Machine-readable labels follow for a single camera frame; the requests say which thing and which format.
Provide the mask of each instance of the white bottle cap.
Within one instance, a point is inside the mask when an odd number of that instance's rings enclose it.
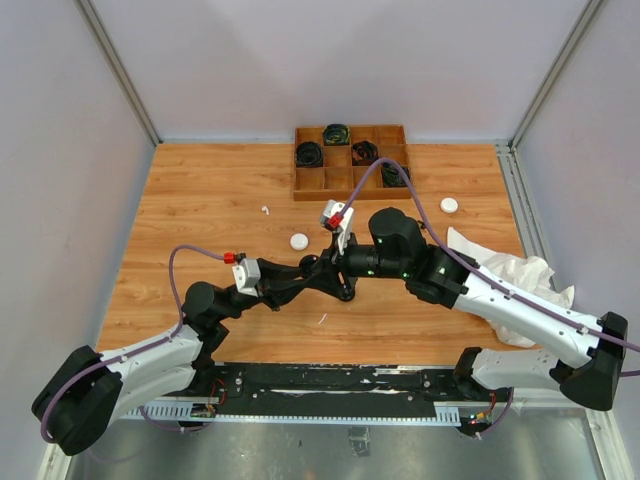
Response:
[[[455,198],[443,198],[440,202],[440,208],[444,213],[456,213],[458,210],[458,202]]]
[[[296,233],[291,237],[291,248],[294,250],[304,250],[309,246],[309,239],[304,233]]]

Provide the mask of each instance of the crumpled tissue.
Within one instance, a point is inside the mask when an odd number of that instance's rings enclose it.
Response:
[[[520,258],[508,253],[494,252],[467,240],[453,227],[449,227],[447,231],[447,245],[449,248],[475,258],[478,263],[487,267],[492,273],[516,287],[534,293],[540,298],[563,308],[570,308],[573,305],[575,293],[573,285],[560,293],[554,292],[551,289],[550,278],[555,272],[543,258]],[[501,342],[522,348],[529,348],[535,345],[534,342],[513,330],[509,330],[489,319],[485,320],[496,331]]]

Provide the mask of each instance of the metal base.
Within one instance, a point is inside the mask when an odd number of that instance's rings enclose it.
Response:
[[[362,455],[348,426],[220,423],[181,435],[120,421],[93,448],[94,456],[116,460],[143,450],[117,465],[83,454],[67,480],[605,478],[589,420],[578,408],[514,409],[482,441],[455,428],[374,426],[365,433]]]

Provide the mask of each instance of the wooden table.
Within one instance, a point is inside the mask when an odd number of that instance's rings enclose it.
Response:
[[[158,147],[100,350],[138,342],[176,322],[167,263],[177,244],[292,265],[301,257],[289,246],[294,233],[309,237],[304,254],[328,246],[329,232],[318,224],[324,202],[292,200],[292,148]],[[408,152],[424,208],[443,239],[453,226],[488,248],[522,254],[493,146],[410,145]],[[460,204],[453,215],[439,208],[447,196]],[[411,200],[356,202],[354,232],[362,243],[370,239],[369,217],[389,205],[418,218]],[[180,252],[175,271],[181,296],[199,280],[233,283],[229,266],[197,253]],[[304,291],[278,313],[259,305],[224,324],[231,333],[214,354],[221,361],[452,365],[467,346],[508,349],[484,320],[420,302],[395,280],[360,279],[349,303]]]

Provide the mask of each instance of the white wall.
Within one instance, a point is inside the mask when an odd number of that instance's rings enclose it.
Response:
[[[585,0],[94,0],[165,140],[513,134]]]
[[[31,403],[97,339],[153,153],[72,1],[0,1],[0,476],[32,479]]]
[[[640,343],[640,3],[608,2],[520,149],[560,288],[576,307],[615,311]],[[628,352],[625,369],[640,368]],[[640,378],[615,412],[640,476]]]

